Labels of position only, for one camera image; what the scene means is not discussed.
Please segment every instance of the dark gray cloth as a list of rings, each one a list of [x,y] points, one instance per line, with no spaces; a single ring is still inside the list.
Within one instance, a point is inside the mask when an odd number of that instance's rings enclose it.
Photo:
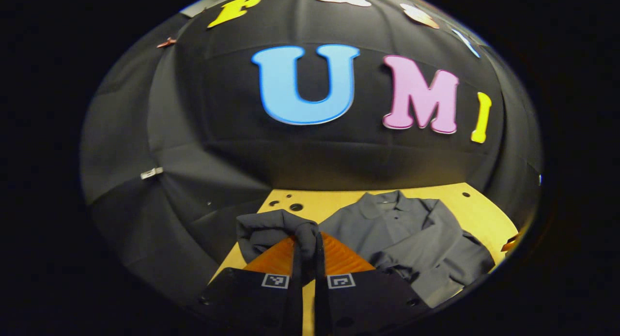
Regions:
[[[378,270],[401,275],[430,307],[495,265],[489,250],[461,228],[440,200],[408,199],[401,191],[366,193],[319,229]]]
[[[310,260],[314,256],[318,232],[314,221],[285,210],[237,216],[239,248],[243,259],[248,263],[290,235],[297,238],[301,258]]]

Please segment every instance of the black background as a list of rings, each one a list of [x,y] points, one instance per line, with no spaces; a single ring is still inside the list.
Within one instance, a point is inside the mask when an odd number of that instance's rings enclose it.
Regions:
[[[6,98],[2,334],[209,334],[122,269],[87,219],[78,179],[80,124],[99,82],[140,36],[194,1],[4,0],[5,91],[14,96]],[[510,274],[417,332],[617,333],[618,111],[617,96],[605,97],[614,31],[603,27],[612,0],[427,1],[478,32],[530,90],[548,220],[533,228],[541,241],[514,252]]]

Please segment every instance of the orange gripper pad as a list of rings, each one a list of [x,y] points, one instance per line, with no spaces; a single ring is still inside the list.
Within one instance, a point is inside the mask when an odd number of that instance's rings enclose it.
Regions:
[[[293,255],[295,254],[294,237],[283,239],[268,248],[243,269],[266,274],[291,275],[293,273]]]
[[[325,250],[325,274],[352,274],[374,270],[374,267],[331,235],[321,232]]]

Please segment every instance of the folded cloth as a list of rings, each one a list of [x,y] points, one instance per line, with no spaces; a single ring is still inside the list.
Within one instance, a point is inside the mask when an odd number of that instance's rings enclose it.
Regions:
[[[312,259],[319,226],[286,210],[237,216],[237,241],[243,259],[250,263],[268,248],[295,235],[304,261]]]

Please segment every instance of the yellow letter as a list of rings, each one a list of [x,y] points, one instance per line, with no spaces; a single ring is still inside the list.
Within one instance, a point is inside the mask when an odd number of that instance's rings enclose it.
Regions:
[[[482,144],[487,139],[487,123],[489,122],[491,99],[485,93],[478,93],[478,101],[480,102],[478,123],[476,124],[476,130],[471,133],[471,140]]]
[[[241,10],[242,7],[250,8],[259,4],[261,0],[233,0],[222,6],[222,12],[217,16],[217,19],[213,20],[208,28],[214,27],[215,25],[219,25],[225,21],[232,20],[234,18],[238,18],[245,13],[248,13],[246,10]]]

